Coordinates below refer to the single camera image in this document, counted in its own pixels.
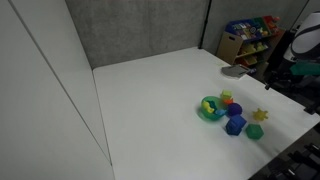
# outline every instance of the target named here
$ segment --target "white panel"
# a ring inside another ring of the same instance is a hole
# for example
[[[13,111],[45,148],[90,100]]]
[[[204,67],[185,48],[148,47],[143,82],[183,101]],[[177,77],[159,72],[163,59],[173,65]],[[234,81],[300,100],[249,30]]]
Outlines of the white panel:
[[[113,180],[108,160],[7,1],[0,1],[0,179]]]
[[[92,70],[64,0],[12,0],[105,154]]]

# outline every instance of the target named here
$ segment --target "gray fabric wall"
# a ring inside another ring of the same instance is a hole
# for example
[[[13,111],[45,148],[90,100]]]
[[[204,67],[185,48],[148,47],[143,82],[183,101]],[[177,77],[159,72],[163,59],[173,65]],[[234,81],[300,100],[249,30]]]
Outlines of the gray fabric wall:
[[[207,0],[66,0],[92,68],[198,44]]]
[[[197,46],[208,1],[66,0],[92,68]],[[204,49],[215,54],[231,20],[271,14],[290,27],[293,2],[213,0]]]

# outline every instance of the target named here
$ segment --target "white tabletop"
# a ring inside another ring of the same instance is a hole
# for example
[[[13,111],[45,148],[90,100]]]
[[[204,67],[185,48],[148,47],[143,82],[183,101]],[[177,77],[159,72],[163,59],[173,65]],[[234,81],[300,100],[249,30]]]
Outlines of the white tabletop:
[[[224,65],[190,48],[94,70],[116,180],[248,179],[319,121],[249,76],[223,77]],[[202,98],[223,89],[248,122],[269,111],[262,139],[229,136],[227,117],[198,117]]]

